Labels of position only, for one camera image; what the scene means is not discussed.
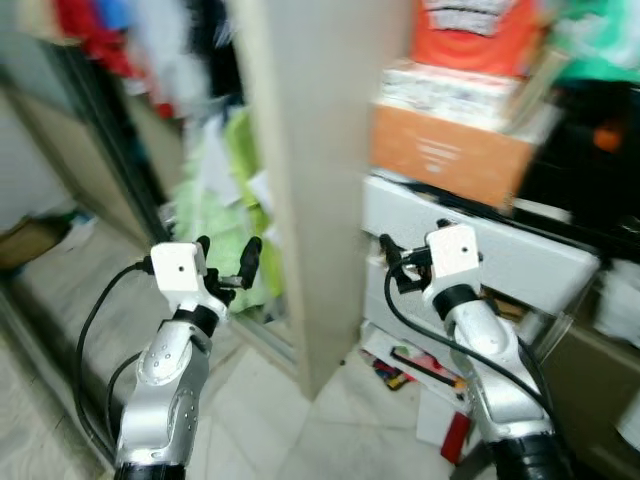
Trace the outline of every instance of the brown box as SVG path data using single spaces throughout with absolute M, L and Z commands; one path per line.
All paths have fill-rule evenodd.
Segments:
M 533 152 L 526 141 L 378 104 L 372 163 L 493 207 L 510 203 Z
M 0 271 L 12 270 L 55 247 L 69 231 L 62 219 L 23 218 L 0 235 Z

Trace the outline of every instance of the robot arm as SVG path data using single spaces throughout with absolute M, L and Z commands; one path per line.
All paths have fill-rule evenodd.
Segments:
M 117 443 L 116 479 L 183 479 L 198 424 L 200 392 L 209 376 L 211 337 L 227 321 L 233 288 L 251 288 L 262 248 L 253 238 L 234 277 L 208 270 L 208 240 L 151 249 L 158 288 L 175 309 L 136 365 Z
M 390 268 L 385 284 L 388 286 L 393 276 L 401 293 L 423 290 L 425 305 L 432 306 L 444 322 L 452 359 L 467 380 L 474 420 L 494 455 L 498 477 L 572 478 L 546 410 L 550 407 L 541 401 L 538 386 L 520 359 L 515 331 L 478 297 L 480 255 L 473 229 L 445 226 L 430 233 L 426 244 L 399 252 L 390 237 L 381 238 L 387 258 L 401 257 Z M 401 270 L 405 265 L 417 267 L 422 280 L 408 279 Z M 391 296 L 386 297 L 403 323 L 431 338 L 437 337 L 403 317 Z

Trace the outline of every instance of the tiled floor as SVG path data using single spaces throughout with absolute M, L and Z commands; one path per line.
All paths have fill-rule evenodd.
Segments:
M 9 388 L 0 399 L 1 478 L 98 478 L 100 466 L 51 394 L 2 345 Z M 415 438 L 417 386 L 389 391 L 355 353 L 313 403 L 248 347 L 212 380 L 202 396 L 192 480 L 444 480 L 451 471 L 435 446 Z
M 311 403 L 248 349 L 202 405 L 190 478 L 444 480 L 451 466 L 415 438 L 418 396 L 389 391 L 352 353 Z
M 86 480 L 103 469 L 0 329 L 0 478 Z

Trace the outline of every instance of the drawer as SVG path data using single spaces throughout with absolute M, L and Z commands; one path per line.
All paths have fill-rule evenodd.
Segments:
M 438 219 L 470 225 L 484 256 L 482 283 L 549 314 L 562 311 L 598 267 L 589 252 L 464 215 L 378 177 L 367 177 L 364 190 L 366 232 L 388 233 L 398 245 L 412 248 L 424 244 Z
M 450 349 L 430 338 L 427 338 L 400 322 L 389 310 L 384 299 L 384 275 L 385 269 L 377 257 L 367 259 L 367 289 L 364 301 L 364 317 L 378 328 L 401 340 L 406 340 L 424 351 L 433 355 L 449 370 L 460 374 L 450 357 Z M 427 308 L 422 303 L 421 293 L 412 292 L 406 295 L 398 294 L 391 288 L 391 297 L 398 309 L 409 318 L 424 328 L 432 330 L 439 335 L 445 335 L 442 321 L 433 307 Z

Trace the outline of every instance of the red clothing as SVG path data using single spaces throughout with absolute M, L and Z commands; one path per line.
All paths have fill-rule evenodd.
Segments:
M 411 58 L 418 63 L 518 76 L 539 25 L 536 0 L 414 0 Z
M 82 42 L 83 49 L 107 70 L 132 77 L 134 72 L 124 50 L 125 38 L 105 28 L 91 0 L 54 0 L 58 23 L 67 37 Z

